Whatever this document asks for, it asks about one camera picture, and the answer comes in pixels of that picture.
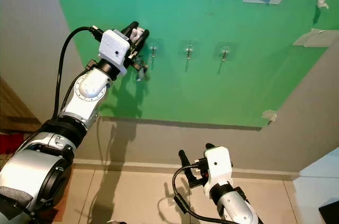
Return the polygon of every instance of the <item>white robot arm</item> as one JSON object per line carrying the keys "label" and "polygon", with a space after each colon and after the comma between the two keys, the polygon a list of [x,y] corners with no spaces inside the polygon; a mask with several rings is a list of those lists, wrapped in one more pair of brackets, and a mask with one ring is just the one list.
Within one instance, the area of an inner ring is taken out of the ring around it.
{"label": "white robot arm", "polygon": [[140,69],[133,60],[149,31],[138,28],[138,22],[132,22],[121,32],[103,32],[95,26],[79,29],[89,30],[100,42],[101,60],[92,62],[74,81],[69,103],[26,140],[1,170],[1,224],[23,224],[30,220],[39,223],[39,212],[61,200],[75,151],[94,123],[112,81],[118,75],[125,75],[130,65]]}
{"label": "white robot arm", "polygon": [[[175,202],[184,213],[200,220],[225,224],[262,224],[240,187],[233,188],[232,164],[227,148],[212,144],[207,144],[206,148],[204,158],[196,160],[194,164],[190,164],[183,150],[179,151],[182,168],[176,171],[172,180]],[[202,178],[197,179],[191,168],[199,169]],[[206,197],[217,206],[221,219],[200,216],[190,209],[175,187],[175,178],[181,171],[185,172],[190,188],[203,186]]]}

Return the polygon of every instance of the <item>green board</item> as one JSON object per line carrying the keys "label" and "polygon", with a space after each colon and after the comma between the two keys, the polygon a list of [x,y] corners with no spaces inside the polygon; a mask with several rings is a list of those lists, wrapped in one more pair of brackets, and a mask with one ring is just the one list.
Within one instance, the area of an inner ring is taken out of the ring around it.
{"label": "green board", "polygon": [[[142,52],[147,79],[132,68],[111,87],[102,115],[262,127],[326,50],[293,46],[311,28],[339,29],[339,0],[327,0],[316,24],[317,0],[280,5],[243,0],[60,0],[70,30],[84,25],[123,29],[132,21],[150,30]],[[99,44],[80,33],[83,64]],[[158,46],[151,58],[149,46]],[[191,60],[185,47],[192,43]],[[221,62],[222,47],[229,47]]]}

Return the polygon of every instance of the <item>red object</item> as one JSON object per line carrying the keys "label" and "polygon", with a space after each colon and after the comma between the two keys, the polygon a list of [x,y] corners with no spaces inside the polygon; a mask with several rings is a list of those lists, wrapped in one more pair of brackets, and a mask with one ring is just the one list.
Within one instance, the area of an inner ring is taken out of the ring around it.
{"label": "red object", "polygon": [[0,154],[15,152],[23,142],[23,134],[0,135]]}

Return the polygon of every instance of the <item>wall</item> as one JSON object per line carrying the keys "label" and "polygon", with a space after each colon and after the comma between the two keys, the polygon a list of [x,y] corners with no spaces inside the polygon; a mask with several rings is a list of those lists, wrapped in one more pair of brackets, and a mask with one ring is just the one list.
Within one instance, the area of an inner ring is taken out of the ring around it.
{"label": "wall", "polygon": [[[53,107],[59,52],[69,30],[58,0],[0,0],[0,70],[16,94],[44,121]],[[330,47],[279,110],[257,131],[101,118],[77,158],[178,164],[177,151],[202,156],[204,144],[229,148],[236,168],[300,171],[339,146],[339,43]],[[73,45],[64,66],[64,95],[81,63]]]}

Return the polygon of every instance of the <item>tiled floor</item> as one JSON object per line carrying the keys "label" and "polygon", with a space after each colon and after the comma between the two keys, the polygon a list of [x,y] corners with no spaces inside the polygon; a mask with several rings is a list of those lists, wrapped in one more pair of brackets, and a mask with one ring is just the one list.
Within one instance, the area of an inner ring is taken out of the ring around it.
{"label": "tiled floor", "polygon": [[[137,172],[74,170],[62,222],[101,224],[203,223],[182,215],[173,201],[172,175]],[[294,182],[234,179],[265,224],[322,224],[318,207],[339,199],[339,178],[300,177]],[[201,187],[178,187],[199,214],[218,217],[216,207]]]}

